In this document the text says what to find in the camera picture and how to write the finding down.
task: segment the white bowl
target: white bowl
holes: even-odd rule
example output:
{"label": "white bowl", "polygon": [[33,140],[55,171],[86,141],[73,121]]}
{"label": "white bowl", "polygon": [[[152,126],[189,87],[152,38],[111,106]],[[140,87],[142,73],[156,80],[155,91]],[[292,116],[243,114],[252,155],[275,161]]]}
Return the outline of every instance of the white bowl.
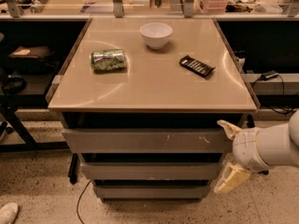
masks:
{"label": "white bowl", "polygon": [[143,25],[140,33],[145,44],[151,49],[161,49],[168,43],[172,28],[164,23],[153,22]]}

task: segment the countertop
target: countertop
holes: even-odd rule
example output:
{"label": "countertop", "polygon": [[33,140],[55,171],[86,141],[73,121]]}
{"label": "countertop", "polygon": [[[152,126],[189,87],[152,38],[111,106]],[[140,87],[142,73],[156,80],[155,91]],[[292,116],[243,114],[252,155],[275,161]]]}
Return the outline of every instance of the countertop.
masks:
{"label": "countertop", "polygon": [[[147,47],[143,24],[173,28],[162,49]],[[97,74],[90,53],[124,49],[127,69]],[[179,65],[185,55],[216,66],[202,78]],[[257,109],[213,20],[94,17],[49,109],[67,112],[239,113]]]}

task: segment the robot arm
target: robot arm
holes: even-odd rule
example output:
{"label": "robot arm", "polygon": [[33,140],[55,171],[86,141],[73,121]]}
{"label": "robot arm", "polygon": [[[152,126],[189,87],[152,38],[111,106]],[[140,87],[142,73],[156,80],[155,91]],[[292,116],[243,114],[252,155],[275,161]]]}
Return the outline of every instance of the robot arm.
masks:
{"label": "robot arm", "polygon": [[234,189],[252,173],[280,165],[299,167],[299,111],[293,114],[289,123],[265,129],[241,130],[224,120],[219,120],[218,124],[233,140],[233,154],[238,165],[226,165],[214,188],[216,193]]}

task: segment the shoe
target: shoe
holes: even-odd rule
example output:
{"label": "shoe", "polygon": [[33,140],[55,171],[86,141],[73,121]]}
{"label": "shoe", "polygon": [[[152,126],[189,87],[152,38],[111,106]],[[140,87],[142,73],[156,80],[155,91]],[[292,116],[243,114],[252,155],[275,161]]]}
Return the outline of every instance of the shoe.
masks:
{"label": "shoe", "polygon": [[12,224],[19,212],[16,203],[8,203],[0,209],[0,224]]}

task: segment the drawer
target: drawer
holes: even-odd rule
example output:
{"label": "drawer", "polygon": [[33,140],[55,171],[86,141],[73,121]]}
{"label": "drawer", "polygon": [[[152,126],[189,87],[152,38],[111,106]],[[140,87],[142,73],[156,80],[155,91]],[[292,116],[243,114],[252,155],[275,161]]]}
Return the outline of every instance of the drawer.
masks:
{"label": "drawer", "polygon": [[99,180],[211,180],[217,163],[82,163],[88,179]]}
{"label": "drawer", "polygon": [[104,199],[203,199],[209,186],[200,182],[168,182],[155,185],[139,183],[99,183],[93,187],[102,201]]}
{"label": "drawer", "polygon": [[227,153],[223,129],[64,129],[73,153]]}

